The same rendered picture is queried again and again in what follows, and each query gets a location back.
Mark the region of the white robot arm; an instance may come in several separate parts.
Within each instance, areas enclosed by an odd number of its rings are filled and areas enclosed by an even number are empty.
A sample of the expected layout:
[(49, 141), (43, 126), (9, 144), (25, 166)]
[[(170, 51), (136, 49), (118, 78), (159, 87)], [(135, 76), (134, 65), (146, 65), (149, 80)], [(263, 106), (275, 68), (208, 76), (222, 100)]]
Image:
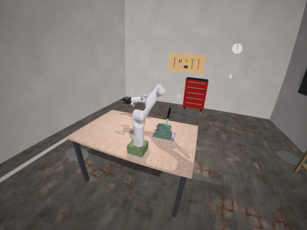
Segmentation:
[(156, 103), (157, 97), (162, 96), (165, 93), (165, 89), (160, 85), (156, 85), (151, 93), (144, 95), (142, 100), (140, 97), (132, 97), (131, 105), (134, 107), (134, 103), (144, 103), (145, 110), (135, 109), (132, 113), (132, 124), (133, 124), (133, 145), (141, 147), (144, 145), (144, 124), (146, 117), (150, 110)]

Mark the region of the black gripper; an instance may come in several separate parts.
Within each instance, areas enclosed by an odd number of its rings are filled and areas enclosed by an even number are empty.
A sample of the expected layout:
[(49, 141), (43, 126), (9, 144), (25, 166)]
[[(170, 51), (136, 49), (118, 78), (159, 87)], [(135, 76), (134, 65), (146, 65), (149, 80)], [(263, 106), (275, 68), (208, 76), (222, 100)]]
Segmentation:
[(129, 98), (129, 99), (122, 98), (122, 99), (120, 99), (120, 101), (124, 101), (123, 104), (130, 104), (131, 103), (131, 98)]

